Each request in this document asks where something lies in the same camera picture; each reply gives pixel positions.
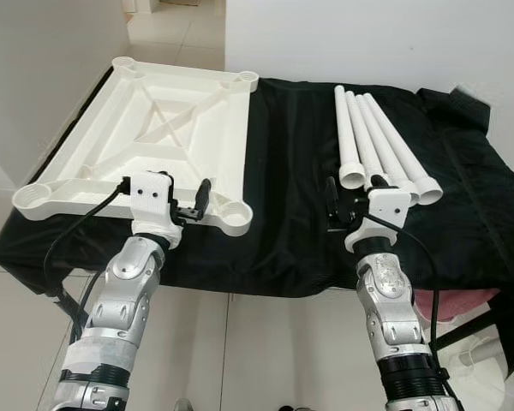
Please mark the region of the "pink cushion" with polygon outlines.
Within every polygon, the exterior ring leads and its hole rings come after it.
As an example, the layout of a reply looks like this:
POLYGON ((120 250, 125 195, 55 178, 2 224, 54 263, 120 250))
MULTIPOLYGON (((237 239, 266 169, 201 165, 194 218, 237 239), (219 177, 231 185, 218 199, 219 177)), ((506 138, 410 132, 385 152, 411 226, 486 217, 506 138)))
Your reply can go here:
MULTIPOLYGON (((439 293, 438 321, 450 322, 456 316, 471 313, 477 307, 487 304, 500 289, 454 289, 439 293)), ((417 312, 425 322, 432 321, 433 291, 414 289, 417 312)))

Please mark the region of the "black table cloth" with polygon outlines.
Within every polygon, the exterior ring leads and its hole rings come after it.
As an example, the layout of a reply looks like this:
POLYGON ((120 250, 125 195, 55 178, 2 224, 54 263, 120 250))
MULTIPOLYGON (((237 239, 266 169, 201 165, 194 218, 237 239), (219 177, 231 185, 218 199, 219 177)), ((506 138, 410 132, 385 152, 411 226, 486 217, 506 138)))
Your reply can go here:
MULTIPOLYGON (((395 250, 416 286, 497 289, 491 300, 508 367, 514 367, 514 171, 487 139, 487 111, 465 95, 365 86, 444 191, 411 209, 416 242, 395 250)), ((250 98, 242 199, 254 211, 247 234, 190 224, 168 252, 160 282, 179 289, 301 298, 353 289, 356 257, 328 229, 324 188, 337 168, 332 83, 262 79, 250 98)), ((35 294, 73 269, 100 271, 131 234, 128 220, 93 217, 54 255, 75 217, 31 222, 12 211, 0 230, 0 266, 35 294)))

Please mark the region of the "white plastic table top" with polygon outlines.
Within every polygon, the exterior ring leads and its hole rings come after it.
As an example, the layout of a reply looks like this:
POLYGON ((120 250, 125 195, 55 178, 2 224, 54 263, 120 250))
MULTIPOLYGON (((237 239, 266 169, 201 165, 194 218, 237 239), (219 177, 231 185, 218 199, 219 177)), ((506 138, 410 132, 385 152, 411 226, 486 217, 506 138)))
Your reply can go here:
POLYGON ((34 222, 85 214, 125 176, 163 171, 182 207, 194 206, 201 183, 209 183, 200 223, 244 235, 254 216, 244 200, 244 172, 258 75, 130 57, 115 58, 112 66, 42 175, 15 192, 14 207, 34 222))

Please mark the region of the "white plastic table leg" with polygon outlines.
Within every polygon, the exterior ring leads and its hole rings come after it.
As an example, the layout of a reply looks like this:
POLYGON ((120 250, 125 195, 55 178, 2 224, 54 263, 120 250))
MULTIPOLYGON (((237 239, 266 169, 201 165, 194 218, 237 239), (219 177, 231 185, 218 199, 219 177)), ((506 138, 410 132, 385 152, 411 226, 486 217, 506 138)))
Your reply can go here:
POLYGON ((416 185, 419 193, 418 203, 431 205, 439 202, 442 195, 444 195, 444 189, 422 167, 421 161, 417 159, 416 154, 411 151, 409 145, 403 140, 402 135, 391 124, 390 118, 386 116, 386 113, 383 112, 375 98, 370 93, 364 94, 363 98, 366 99, 372 113, 377 117, 384 136, 389 141, 399 164, 402 165, 409 179, 416 185))
POLYGON ((369 94, 356 94, 356 105, 362 111, 364 117, 364 124, 369 129, 371 134, 372 145, 379 156, 380 164, 383 172, 389 176, 389 184, 392 187, 401 188, 403 191, 409 192, 411 196, 410 206, 416 206, 419 200, 419 193, 416 185, 406 175, 401 162, 397 159, 397 154, 391 148, 389 140, 386 139, 383 129, 379 125, 378 117, 375 116, 374 111, 371 109, 371 104, 368 102, 367 97, 369 94))
POLYGON ((372 177, 384 175, 381 158, 377 152, 377 147, 375 147, 374 140, 372 140, 369 126, 366 120, 364 120, 363 106, 362 102, 359 101, 358 95, 351 92, 344 92, 343 95, 346 98, 348 110, 350 111, 352 126, 354 126, 356 151, 360 158, 360 164, 364 168, 363 185, 371 187, 372 177))
POLYGON ((346 90, 343 85, 334 87, 334 106, 337 122, 338 180, 347 189, 362 188, 366 181, 366 168, 356 149, 354 127, 348 109, 346 90))

